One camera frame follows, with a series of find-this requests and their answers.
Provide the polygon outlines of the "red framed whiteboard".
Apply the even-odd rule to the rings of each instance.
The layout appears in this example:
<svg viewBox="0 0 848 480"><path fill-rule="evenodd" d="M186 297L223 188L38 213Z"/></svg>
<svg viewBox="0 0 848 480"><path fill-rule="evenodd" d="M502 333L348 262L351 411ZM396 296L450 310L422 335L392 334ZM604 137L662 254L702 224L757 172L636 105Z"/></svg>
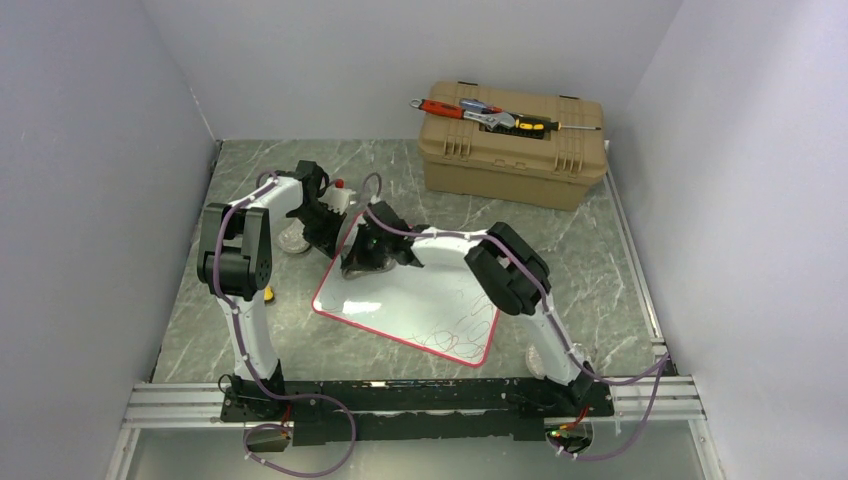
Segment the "red framed whiteboard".
<svg viewBox="0 0 848 480"><path fill-rule="evenodd" d="M414 243L421 268L393 265L348 277L342 256L354 244L362 215L344 237L312 299L315 313L470 367L489 353L499 311L464 257L464 238L427 235Z"/></svg>

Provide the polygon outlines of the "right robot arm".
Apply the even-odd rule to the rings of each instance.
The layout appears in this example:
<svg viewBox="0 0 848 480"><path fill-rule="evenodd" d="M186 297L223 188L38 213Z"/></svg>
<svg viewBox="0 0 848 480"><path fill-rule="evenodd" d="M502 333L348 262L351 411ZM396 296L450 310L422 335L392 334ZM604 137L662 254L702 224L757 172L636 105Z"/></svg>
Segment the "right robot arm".
<svg viewBox="0 0 848 480"><path fill-rule="evenodd" d="M594 371L555 308L546 261L508 224L452 231L410 225L384 201L368 204L341 251L343 274L384 273L391 267L425 270L459 267L470 273L502 313L523 322L541 361L542 377L555 383L551 401L574 415L590 399Z"/></svg>

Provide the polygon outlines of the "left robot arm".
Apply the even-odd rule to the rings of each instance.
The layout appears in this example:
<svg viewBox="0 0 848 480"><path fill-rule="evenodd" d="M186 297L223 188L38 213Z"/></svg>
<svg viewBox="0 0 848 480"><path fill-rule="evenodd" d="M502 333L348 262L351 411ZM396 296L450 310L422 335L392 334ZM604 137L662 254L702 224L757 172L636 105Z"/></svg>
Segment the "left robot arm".
<svg viewBox="0 0 848 480"><path fill-rule="evenodd" d="M254 189L229 203L209 203L201 215L196 271L219 304L235 355L232 390L264 420L279 417L287 392L270 338L265 290L273 270L272 225L298 221L302 239L327 257L337 251L351 190L316 162L259 175Z"/></svg>

